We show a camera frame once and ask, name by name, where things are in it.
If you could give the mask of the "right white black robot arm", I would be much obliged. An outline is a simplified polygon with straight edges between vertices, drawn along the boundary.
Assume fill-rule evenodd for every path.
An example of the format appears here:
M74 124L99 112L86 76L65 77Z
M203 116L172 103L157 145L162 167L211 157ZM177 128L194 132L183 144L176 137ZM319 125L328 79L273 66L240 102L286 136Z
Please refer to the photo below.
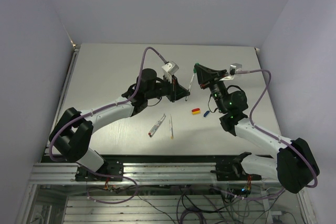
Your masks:
M248 109L246 93L239 86L232 93L228 91L224 82L246 71L238 66L214 70L199 63L195 64L194 71L200 88L210 90L217 111L222 114L219 120L223 130L263 148L268 154L268 157L251 152L238 155L231 167L236 179L248 175L272 178L293 194L305 187L317 187L320 171L308 143L302 138L292 140L258 126L252 114L244 113Z

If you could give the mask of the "green marker pen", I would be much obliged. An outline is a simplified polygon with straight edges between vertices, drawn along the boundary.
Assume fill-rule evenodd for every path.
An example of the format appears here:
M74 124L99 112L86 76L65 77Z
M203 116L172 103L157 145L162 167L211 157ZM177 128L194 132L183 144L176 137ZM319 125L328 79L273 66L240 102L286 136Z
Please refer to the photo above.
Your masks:
M189 96L190 96L190 94L191 94L191 88L192 88L192 85L193 85L193 81L194 81L195 76L196 76L196 73L193 72L192 77L191 77L191 80L190 80L190 83L189 83L189 85L188 85L188 92L189 92L189 95L187 95L187 96L185 97L185 101L186 101L186 102L188 101L188 98L189 98Z

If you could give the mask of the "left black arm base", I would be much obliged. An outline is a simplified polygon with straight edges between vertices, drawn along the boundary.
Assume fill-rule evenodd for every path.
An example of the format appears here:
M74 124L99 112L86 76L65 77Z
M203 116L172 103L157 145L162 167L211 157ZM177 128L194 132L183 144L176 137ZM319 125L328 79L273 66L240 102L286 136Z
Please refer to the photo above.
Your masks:
M97 152L85 155L77 163L75 181L77 182L121 182L123 180L123 164L111 156L101 156Z

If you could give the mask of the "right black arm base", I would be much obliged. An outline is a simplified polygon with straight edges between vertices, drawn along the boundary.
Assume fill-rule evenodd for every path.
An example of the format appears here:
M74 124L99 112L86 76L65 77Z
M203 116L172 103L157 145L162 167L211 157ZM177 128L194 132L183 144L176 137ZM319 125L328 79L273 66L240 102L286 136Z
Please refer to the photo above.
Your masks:
M243 158L249 157L250 155L250 152L244 152L227 162L223 160L216 163L215 169L211 170L210 173L216 175L217 181L248 181L249 179L252 181L261 180L262 177L260 175L248 174L241 166Z

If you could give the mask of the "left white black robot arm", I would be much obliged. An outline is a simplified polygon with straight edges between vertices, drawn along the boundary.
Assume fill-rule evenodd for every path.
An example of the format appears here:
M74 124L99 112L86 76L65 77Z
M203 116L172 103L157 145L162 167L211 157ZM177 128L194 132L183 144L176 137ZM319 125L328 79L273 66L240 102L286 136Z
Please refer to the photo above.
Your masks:
M87 111L68 108L49 136L49 149L56 148L61 156L51 155L50 158L77 163L87 168L94 180L102 180L107 175L108 162L89 147L97 130L139 114L148 107L150 99L167 97L170 102L175 102L189 94L188 89L178 83L176 76L159 78L155 70L146 68L141 71L136 83L112 103Z

